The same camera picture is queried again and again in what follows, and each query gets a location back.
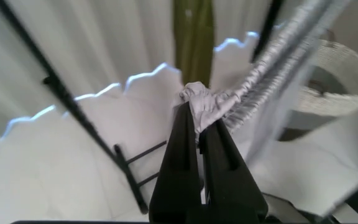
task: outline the woven basket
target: woven basket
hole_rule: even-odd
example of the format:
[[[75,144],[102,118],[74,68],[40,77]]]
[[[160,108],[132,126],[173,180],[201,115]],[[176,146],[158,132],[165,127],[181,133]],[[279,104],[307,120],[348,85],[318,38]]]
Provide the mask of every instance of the woven basket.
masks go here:
[[[358,54],[345,45],[322,40],[313,63],[334,75],[349,94],[322,94],[305,86],[295,110],[321,116],[342,116],[358,110]]]

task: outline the olive green fabric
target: olive green fabric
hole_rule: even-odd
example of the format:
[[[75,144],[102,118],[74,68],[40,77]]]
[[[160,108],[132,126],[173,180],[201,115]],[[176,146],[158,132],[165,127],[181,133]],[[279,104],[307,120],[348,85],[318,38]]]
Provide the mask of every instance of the olive green fabric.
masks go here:
[[[183,84],[201,82],[209,86],[214,49],[212,0],[174,0],[173,35],[175,66]]]

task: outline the curtain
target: curtain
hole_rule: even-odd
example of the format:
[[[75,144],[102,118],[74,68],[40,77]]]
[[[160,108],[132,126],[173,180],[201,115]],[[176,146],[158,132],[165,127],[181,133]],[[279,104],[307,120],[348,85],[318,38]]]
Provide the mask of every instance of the curtain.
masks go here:
[[[216,45],[258,32],[270,1],[214,1]],[[166,0],[9,0],[47,60],[76,97],[174,65],[172,2]],[[46,74],[0,15],[0,136],[14,119],[34,119],[56,99]]]

